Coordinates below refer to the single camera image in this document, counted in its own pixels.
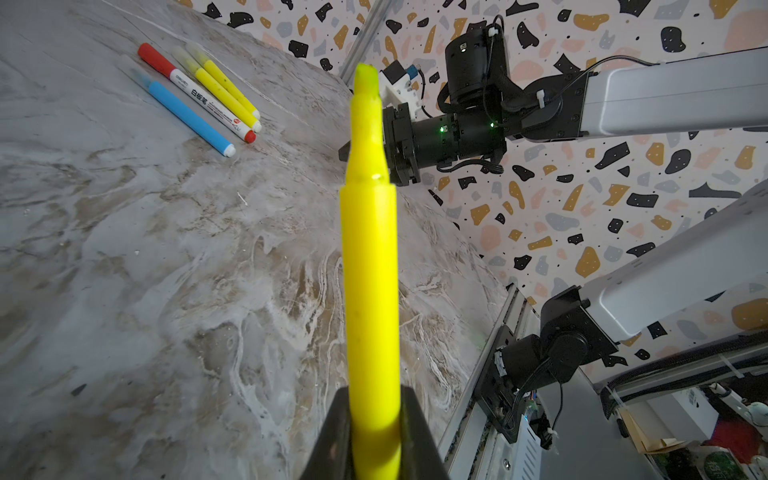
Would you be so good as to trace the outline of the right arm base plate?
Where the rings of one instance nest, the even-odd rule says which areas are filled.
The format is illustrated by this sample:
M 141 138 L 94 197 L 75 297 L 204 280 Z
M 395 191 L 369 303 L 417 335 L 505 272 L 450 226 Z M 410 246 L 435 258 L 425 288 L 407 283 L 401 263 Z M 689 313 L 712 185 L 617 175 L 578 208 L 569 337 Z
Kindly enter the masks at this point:
M 508 443 L 518 438 L 523 396 L 555 382 L 550 369 L 551 359 L 542 353 L 538 335 L 517 339 L 506 325 L 497 330 L 473 398 Z

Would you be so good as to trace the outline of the red white pen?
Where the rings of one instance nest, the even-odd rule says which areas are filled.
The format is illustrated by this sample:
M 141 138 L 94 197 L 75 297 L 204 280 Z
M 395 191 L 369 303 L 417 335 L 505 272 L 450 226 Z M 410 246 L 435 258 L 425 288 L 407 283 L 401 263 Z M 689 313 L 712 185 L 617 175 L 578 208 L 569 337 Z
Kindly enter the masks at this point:
M 226 126 L 245 143 L 256 140 L 256 134 L 246 126 L 235 114 L 223 105 L 212 93 L 202 88 L 186 73 L 176 68 L 165 56 L 148 43 L 143 43 L 138 49 L 139 57 L 156 71 L 168 78 L 175 86 L 192 98 L 220 123 Z

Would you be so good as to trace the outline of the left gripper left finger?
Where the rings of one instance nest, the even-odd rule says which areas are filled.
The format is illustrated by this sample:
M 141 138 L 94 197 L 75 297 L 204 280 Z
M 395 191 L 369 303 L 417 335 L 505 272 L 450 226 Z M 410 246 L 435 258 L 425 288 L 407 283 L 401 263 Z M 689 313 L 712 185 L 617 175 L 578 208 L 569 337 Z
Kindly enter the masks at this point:
M 317 441 L 299 479 L 353 479 L 351 434 L 349 388 L 342 387 L 334 395 Z

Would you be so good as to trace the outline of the blue pen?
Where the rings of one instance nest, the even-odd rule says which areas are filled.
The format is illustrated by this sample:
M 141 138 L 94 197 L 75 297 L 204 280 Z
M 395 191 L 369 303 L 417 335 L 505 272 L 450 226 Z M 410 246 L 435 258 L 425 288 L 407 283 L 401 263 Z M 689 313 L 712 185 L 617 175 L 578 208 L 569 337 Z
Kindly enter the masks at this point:
M 138 63 L 127 55 L 122 55 L 118 61 L 118 68 L 221 155 L 227 158 L 234 156 L 236 148 L 228 139 L 209 125 L 207 121 L 203 120 L 163 84 L 156 81 Z

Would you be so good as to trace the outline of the yellow highlighter pen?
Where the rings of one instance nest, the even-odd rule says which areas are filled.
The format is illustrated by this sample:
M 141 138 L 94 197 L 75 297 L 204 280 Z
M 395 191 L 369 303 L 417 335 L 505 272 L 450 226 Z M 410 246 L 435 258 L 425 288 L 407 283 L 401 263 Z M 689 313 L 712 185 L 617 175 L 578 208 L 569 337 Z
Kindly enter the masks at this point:
M 359 479 L 399 476 L 397 195 L 384 153 L 376 68 L 356 68 L 340 190 L 352 454 Z
M 262 129 L 260 119 L 256 120 L 230 93 L 228 93 L 201 65 L 187 52 L 186 48 L 173 47 L 172 55 L 191 73 L 210 93 L 235 114 L 255 134 Z
M 196 43 L 187 43 L 185 48 L 188 53 L 207 71 L 228 93 L 230 93 L 252 116 L 260 119 L 259 110 L 239 90 L 239 88 L 225 75 L 219 66 L 213 62 L 209 55 Z

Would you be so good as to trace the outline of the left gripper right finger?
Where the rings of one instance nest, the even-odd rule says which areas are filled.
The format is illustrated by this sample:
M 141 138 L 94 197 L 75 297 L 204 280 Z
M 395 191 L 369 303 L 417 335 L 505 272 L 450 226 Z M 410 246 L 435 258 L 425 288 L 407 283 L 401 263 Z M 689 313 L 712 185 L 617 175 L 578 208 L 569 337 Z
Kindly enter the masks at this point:
M 401 387 L 400 432 L 401 479 L 449 479 L 417 395 L 408 386 Z

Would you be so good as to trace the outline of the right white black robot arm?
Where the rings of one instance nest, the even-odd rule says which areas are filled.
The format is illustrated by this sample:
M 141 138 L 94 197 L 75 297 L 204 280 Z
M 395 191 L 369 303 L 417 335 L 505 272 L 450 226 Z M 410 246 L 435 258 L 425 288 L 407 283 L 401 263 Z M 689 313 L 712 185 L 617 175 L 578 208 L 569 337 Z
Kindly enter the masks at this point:
M 763 47 L 767 5 L 704 4 L 679 18 L 601 4 L 502 17 L 512 80 L 597 64 Z M 767 177 L 767 137 L 738 129 L 507 146 L 500 175 L 428 169 L 399 191 L 401 354 L 405 382 L 463 387 L 508 290 L 535 310 L 613 272 Z

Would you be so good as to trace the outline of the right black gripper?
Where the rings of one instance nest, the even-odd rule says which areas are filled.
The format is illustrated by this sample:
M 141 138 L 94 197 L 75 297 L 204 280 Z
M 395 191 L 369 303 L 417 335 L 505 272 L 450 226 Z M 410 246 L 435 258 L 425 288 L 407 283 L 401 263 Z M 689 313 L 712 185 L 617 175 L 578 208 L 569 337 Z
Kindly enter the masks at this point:
M 450 166 L 459 158 L 458 119 L 445 114 L 414 121 L 409 105 L 383 109 L 384 152 L 390 169 L 390 182 L 408 186 L 421 182 L 421 170 Z M 338 149 L 338 158 L 347 162 L 351 142 Z

